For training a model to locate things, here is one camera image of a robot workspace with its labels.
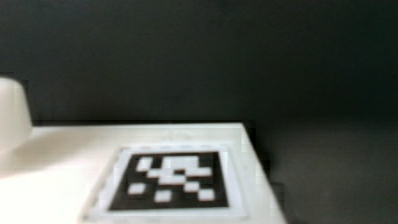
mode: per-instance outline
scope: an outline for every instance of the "dark background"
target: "dark background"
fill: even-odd
[[[289,222],[396,224],[396,6],[1,0],[35,125],[241,121]]]

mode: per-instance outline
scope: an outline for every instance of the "white square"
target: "white square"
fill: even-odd
[[[177,176],[159,176],[157,183],[161,185],[182,185],[186,182],[186,177],[182,175]]]
[[[136,164],[136,171],[145,172],[150,169],[150,165],[152,165],[152,158],[150,157],[140,158],[140,161]]]
[[[154,194],[154,202],[170,202],[170,190],[157,190]]]
[[[198,182],[186,182],[182,186],[182,191],[184,192],[197,192],[198,191]]]
[[[214,191],[213,191],[213,189],[198,190],[197,199],[198,199],[198,201],[213,201],[214,200]]]
[[[127,186],[127,194],[141,194],[145,191],[145,184],[143,183],[133,183]]]
[[[205,177],[211,176],[211,168],[209,167],[200,167],[200,168],[188,168],[184,175],[188,177]]]

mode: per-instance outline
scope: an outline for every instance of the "white object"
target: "white object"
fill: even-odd
[[[145,184],[143,183],[133,183],[127,186],[127,194],[141,194],[145,191]]]
[[[152,158],[150,157],[141,158],[136,165],[136,171],[145,172],[150,169],[150,165],[152,165]]]
[[[184,186],[182,186],[182,190],[184,190],[184,192],[197,192],[198,191],[198,188],[200,188],[200,186],[198,186],[198,182],[186,182],[184,183]]]
[[[0,154],[24,142],[30,130],[22,87],[12,79],[0,77]]]
[[[198,201],[213,201],[214,200],[214,191],[213,191],[213,189],[200,189],[197,198],[198,198]]]
[[[170,190],[159,190],[154,194],[154,202],[170,202]]]

